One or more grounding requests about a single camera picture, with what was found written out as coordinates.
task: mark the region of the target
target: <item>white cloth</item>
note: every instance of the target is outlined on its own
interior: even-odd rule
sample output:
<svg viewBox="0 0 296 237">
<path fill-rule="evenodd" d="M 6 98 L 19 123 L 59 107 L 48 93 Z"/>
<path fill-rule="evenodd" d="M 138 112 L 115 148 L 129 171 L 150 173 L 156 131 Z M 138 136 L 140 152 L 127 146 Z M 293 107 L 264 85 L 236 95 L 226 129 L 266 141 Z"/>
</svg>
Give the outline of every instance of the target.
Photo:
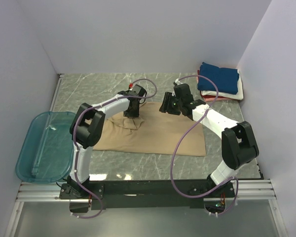
<svg viewBox="0 0 296 237">
<path fill-rule="evenodd" d="M 243 90 L 242 90 L 242 81 L 241 81 L 241 77 L 240 77 L 240 73 L 238 70 L 238 74 L 239 74 L 239 79 L 238 79 L 238 93 L 233 95 L 233 94 L 229 94 L 229 93 L 224 93 L 224 92 L 218 92 L 218 96 L 223 96 L 223 97 L 227 97 L 230 99 L 235 99 L 235 100 L 242 100 L 243 99 Z M 215 91 L 211 91 L 211 90 L 202 90 L 202 95 L 216 95 Z"/>
</svg>

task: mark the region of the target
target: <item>stack of folded clothes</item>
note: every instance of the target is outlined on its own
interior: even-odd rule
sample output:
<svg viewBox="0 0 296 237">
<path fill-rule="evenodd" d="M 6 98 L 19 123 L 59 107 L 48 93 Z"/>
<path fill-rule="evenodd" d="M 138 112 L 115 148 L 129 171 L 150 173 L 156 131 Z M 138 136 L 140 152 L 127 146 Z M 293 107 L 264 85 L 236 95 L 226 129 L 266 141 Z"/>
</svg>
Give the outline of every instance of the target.
<svg viewBox="0 0 296 237">
<path fill-rule="evenodd" d="M 219 91 L 217 100 L 243 99 L 242 82 L 237 69 L 219 68 L 203 62 L 197 73 L 215 83 Z M 205 102 L 214 100 L 216 91 L 209 81 L 198 78 L 197 89 Z"/>
</svg>

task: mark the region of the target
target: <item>beige cloth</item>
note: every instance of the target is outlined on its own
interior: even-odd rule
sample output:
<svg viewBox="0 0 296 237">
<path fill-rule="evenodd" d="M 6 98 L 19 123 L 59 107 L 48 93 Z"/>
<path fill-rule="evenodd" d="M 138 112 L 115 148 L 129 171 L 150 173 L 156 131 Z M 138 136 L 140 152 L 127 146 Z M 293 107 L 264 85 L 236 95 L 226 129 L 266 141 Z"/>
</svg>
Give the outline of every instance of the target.
<svg viewBox="0 0 296 237">
<path fill-rule="evenodd" d="M 126 118 L 123 113 L 109 118 L 94 150 L 171 155 L 181 136 L 195 122 L 183 115 L 161 113 L 160 106 L 159 102 L 147 102 L 140 107 L 139 118 Z M 201 124 L 183 139 L 177 154 L 206 155 Z"/>
</svg>

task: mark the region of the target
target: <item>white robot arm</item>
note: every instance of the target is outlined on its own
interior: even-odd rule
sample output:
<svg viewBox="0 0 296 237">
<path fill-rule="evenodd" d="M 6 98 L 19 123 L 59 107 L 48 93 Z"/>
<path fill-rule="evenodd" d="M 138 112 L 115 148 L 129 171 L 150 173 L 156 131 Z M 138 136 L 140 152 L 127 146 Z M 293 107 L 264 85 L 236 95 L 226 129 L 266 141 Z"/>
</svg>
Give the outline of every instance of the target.
<svg viewBox="0 0 296 237">
<path fill-rule="evenodd" d="M 174 85 L 173 93 L 165 93 L 159 111 L 173 115 L 182 113 L 194 121 L 200 121 L 205 116 L 200 123 L 212 130 L 222 140 L 223 161 L 207 178 L 213 183 L 213 186 L 235 176 L 241 167 L 259 155 L 259 149 L 248 122 L 231 120 L 210 109 L 209 105 L 202 100 L 194 100 L 187 84 L 177 80 Z"/>
</svg>

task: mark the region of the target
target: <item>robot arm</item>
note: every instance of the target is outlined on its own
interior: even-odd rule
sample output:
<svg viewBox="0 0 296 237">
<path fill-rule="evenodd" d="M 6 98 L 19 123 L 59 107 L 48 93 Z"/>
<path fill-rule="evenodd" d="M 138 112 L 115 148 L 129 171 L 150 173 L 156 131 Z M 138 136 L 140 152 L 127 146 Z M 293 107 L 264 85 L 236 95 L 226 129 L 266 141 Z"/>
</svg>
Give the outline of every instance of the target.
<svg viewBox="0 0 296 237">
<path fill-rule="evenodd" d="M 160 111 L 189 117 L 199 121 L 222 140 L 222 159 L 217 169 L 208 177 L 213 185 L 218 185 L 229 177 L 235 176 L 239 169 L 259 155 L 259 149 L 251 128 L 244 122 L 231 120 L 209 108 L 202 100 L 194 100 L 189 86 L 176 84 L 174 93 L 166 92 Z"/>
<path fill-rule="evenodd" d="M 125 96 L 144 96 L 146 90 L 139 85 L 135 85 L 133 88 L 127 91 L 121 91 L 115 95 L 110 100 L 104 101 L 100 104 L 89 105 L 84 103 L 78 109 L 78 112 L 73 120 L 70 127 L 70 134 L 73 134 L 73 129 L 76 121 L 80 114 L 90 108 L 99 107 L 98 109 L 93 109 L 88 111 L 84 116 L 82 121 L 77 127 L 76 140 L 79 146 L 79 150 L 74 146 L 74 161 L 77 161 L 77 169 L 75 171 L 74 165 L 70 172 L 71 179 L 75 180 L 74 173 L 77 173 L 78 179 L 81 183 L 85 182 L 89 178 L 89 164 L 92 155 L 92 150 L 95 144 L 101 138 L 102 129 L 105 119 L 112 117 L 113 115 L 124 112 L 125 117 L 138 117 L 139 116 L 139 101 L 138 98 L 124 98 Z M 88 124 L 86 121 L 92 119 L 91 123 Z"/>
</svg>

